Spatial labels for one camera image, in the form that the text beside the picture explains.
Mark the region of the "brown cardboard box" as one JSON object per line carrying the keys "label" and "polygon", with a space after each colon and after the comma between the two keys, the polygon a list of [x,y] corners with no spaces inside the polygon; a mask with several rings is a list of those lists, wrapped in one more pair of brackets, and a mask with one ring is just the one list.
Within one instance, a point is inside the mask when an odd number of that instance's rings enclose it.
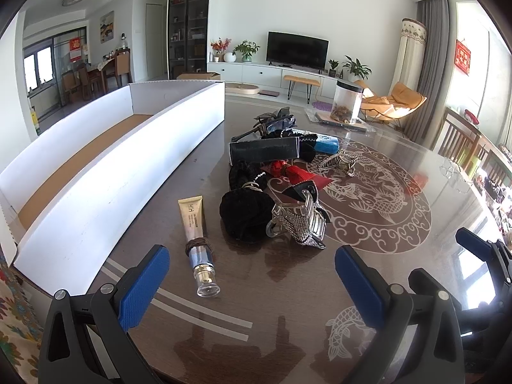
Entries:
{"label": "brown cardboard box", "polygon": [[199,80],[199,81],[220,81],[220,74],[217,72],[206,72],[206,73],[182,73],[177,76],[177,80],[183,81],[191,81],[191,80]]}

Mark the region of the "black knit stitched pouch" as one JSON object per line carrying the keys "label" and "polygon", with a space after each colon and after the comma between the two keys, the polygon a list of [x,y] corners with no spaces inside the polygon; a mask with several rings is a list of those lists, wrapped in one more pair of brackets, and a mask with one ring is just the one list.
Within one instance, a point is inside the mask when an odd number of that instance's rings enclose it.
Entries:
{"label": "black knit stitched pouch", "polygon": [[300,141],[299,159],[306,163],[311,163],[316,155],[315,149],[318,136],[315,133],[300,133],[299,130],[287,129],[281,131],[282,137],[298,137]]}

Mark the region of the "rhinestone silver hair claw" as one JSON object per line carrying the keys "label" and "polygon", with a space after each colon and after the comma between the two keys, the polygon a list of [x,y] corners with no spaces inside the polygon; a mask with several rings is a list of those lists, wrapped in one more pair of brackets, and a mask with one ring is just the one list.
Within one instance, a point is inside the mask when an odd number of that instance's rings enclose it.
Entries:
{"label": "rhinestone silver hair claw", "polygon": [[324,250],[324,234],[330,218],[318,202],[318,192],[302,191],[305,202],[301,205],[276,204],[272,219],[267,224],[268,237],[289,234],[299,245]]}

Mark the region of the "red flower vase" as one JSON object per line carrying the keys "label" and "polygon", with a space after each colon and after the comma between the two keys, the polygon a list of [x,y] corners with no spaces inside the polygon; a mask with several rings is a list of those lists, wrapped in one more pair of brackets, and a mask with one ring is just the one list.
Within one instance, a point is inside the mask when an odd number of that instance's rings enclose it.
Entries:
{"label": "red flower vase", "polygon": [[227,52],[230,44],[232,42],[231,38],[218,38],[215,41],[210,42],[210,46],[212,49],[212,58],[216,61],[222,61],[224,54]]}

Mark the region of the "wooden bench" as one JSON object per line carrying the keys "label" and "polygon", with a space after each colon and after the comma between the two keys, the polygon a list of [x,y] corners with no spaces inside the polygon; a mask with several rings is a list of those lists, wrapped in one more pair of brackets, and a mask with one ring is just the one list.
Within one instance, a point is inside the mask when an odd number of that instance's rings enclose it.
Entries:
{"label": "wooden bench", "polygon": [[318,80],[310,79],[306,77],[301,76],[291,76],[291,75],[285,75],[283,77],[283,80],[285,82],[288,82],[288,90],[287,90],[287,99],[290,100],[292,97],[292,93],[294,91],[294,88],[297,84],[303,84],[306,86],[306,103],[311,103],[311,97],[312,97],[312,90],[314,88],[320,88],[321,83]]}

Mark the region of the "small red folding umbrella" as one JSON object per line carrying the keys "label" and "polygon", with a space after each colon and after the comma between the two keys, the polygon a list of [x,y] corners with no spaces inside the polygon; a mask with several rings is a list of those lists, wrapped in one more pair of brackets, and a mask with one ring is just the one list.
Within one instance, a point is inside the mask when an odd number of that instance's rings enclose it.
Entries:
{"label": "small red folding umbrella", "polygon": [[286,160],[274,160],[269,165],[269,173],[276,178],[287,177],[290,179],[296,174],[296,171],[295,166],[290,165]]}

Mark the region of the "black velvet pouch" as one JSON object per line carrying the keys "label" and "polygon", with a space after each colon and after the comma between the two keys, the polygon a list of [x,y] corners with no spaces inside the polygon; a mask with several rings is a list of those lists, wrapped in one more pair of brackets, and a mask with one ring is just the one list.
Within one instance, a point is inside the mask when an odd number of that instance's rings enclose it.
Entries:
{"label": "black velvet pouch", "polygon": [[260,165],[237,161],[228,174],[229,191],[220,202],[220,218],[228,236],[240,243],[265,241],[275,201],[266,192],[267,173]]}

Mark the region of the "red fabric pouch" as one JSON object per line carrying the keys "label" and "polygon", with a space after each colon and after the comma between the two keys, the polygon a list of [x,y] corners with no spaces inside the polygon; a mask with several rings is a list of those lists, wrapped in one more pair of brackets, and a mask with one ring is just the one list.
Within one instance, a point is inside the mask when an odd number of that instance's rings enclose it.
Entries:
{"label": "red fabric pouch", "polygon": [[311,173],[297,165],[292,166],[289,179],[294,185],[305,181],[312,181],[319,191],[323,190],[333,182],[333,179],[331,178]]}

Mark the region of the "clear plastic jar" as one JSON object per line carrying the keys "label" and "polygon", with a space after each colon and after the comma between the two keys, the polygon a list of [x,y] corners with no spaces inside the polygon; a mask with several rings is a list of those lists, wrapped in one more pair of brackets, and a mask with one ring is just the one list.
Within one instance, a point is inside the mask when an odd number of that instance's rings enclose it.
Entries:
{"label": "clear plastic jar", "polygon": [[358,118],[364,89],[354,82],[337,80],[333,97],[331,118],[355,122]]}

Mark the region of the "white cardboard sorting box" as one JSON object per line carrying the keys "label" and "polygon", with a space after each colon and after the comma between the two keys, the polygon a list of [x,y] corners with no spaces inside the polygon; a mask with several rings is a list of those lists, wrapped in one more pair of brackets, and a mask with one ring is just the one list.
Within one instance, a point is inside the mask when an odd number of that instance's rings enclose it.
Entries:
{"label": "white cardboard sorting box", "polygon": [[128,226],[225,118],[225,85],[132,83],[58,121],[1,174],[14,267],[48,294],[87,292]]}

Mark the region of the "wooden dining chair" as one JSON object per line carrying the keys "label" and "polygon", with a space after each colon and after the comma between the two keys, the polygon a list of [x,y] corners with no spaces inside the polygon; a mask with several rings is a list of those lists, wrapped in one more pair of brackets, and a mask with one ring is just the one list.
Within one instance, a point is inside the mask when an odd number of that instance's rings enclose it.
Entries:
{"label": "wooden dining chair", "polygon": [[487,159],[490,142],[483,133],[451,108],[444,110],[433,152],[459,165],[468,176]]}

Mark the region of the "white tv cabinet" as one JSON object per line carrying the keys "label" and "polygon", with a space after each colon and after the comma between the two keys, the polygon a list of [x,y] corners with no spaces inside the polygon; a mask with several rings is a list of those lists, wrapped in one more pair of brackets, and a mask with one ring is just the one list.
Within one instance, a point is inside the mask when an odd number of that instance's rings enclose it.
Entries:
{"label": "white tv cabinet", "polygon": [[278,66],[244,63],[244,62],[209,62],[206,66],[208,72],[217,72],[226,82],[237,82],[257,85],[261,88],[271,88],[286,93],[289,82],[285,76],[295,76],[301,79],[315,80],[318,87],[312,87],[312,94],[318,97],[332,99],[337,86],[337,79],[317,73],[302,71],[295,68],[282,68]]}

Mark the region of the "dark display cabinet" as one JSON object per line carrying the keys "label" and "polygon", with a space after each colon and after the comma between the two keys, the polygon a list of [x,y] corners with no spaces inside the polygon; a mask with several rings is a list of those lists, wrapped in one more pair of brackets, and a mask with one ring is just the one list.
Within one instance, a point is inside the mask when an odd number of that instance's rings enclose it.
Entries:
{"label": "dark display cabinet", "polygon": [[209,0],[167,0],[167,75],[204,73]]}

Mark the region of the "flat tray under jar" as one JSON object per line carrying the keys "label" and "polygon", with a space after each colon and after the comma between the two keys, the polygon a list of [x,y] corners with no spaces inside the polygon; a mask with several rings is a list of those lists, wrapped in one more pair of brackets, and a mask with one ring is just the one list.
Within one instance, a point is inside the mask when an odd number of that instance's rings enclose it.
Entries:
{"label": "flat tray under jar", "polygon": [[346,131],[352,131],[357,133],[375,133],[376,129],[364,122],[344,122],[337,121],[331,118],[331,114],[324,110],[318,110],[314,108],[306,109],[306,116],[311,122],[317,122],[323,125],[340,127]]}

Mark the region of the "blue white medicine box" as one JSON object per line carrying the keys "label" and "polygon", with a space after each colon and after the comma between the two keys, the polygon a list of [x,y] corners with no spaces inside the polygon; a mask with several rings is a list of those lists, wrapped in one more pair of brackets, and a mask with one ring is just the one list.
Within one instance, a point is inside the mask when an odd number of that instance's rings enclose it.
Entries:
{"label": "blue white medicine box", "polygon": [[325,134],[318,134],[314,150],[321,154],[336,154],[339,151],[339,139]]}

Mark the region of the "black odor bar box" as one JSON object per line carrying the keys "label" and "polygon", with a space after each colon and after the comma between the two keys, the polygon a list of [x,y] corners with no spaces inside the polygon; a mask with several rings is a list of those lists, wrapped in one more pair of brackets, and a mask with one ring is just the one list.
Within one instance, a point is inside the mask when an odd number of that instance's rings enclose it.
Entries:
{"label": "black odor bar box", "polygon": [[231,164],[239,161],[264,163],[274,160],[290,160],[300,156],[300,138],[285,137],[237,141],[229,143]]}

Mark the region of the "green potted plant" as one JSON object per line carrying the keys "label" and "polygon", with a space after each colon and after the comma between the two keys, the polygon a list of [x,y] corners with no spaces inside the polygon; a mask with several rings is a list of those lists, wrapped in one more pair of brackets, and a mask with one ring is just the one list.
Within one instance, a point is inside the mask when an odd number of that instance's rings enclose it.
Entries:
{"label": "green potted plant", "polygon": [[234,51],[237,54],[241,55],[241,61],[243,62],[251,62],[252,57],[260,50],[260,46],[255,42],[251,42],[248,40],[244,40],[240,44],[238,44]]}

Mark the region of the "gold cosmetic tube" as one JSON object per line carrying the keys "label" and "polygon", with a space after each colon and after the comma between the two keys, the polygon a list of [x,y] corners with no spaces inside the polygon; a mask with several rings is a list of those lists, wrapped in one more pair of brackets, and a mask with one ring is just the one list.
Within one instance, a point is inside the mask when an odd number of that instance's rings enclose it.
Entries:
{"label": "gold cosmetic tube", "polygon": [[196,282],[199,297],[215,297],[220,293],[212,259],[212,249],[206,239],[203,215],[203,197],[195,196],[178,200],[183,223],[186,246],[185,252]]}

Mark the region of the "orange lounge chair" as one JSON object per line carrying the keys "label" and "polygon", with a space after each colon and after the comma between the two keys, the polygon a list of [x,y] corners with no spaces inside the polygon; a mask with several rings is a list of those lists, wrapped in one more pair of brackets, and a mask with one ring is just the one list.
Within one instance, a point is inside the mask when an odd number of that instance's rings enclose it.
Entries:
{"label": "orange lounge chair", "polygon": [[360,114],[365,119],[391,122],[399,121],[423,106],[427,98],[397,82],[390,95],[378,96],[362,80],[355,82],[363,88]]}

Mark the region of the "black television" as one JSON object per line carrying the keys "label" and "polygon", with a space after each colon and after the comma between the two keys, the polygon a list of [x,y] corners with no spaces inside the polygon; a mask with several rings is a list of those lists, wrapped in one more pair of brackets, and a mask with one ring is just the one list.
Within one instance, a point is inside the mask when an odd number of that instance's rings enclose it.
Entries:
{"label": "black television", "polygon": [[323,69],[327,61],[329,42],[315,37],[269,31],[267,61]]}

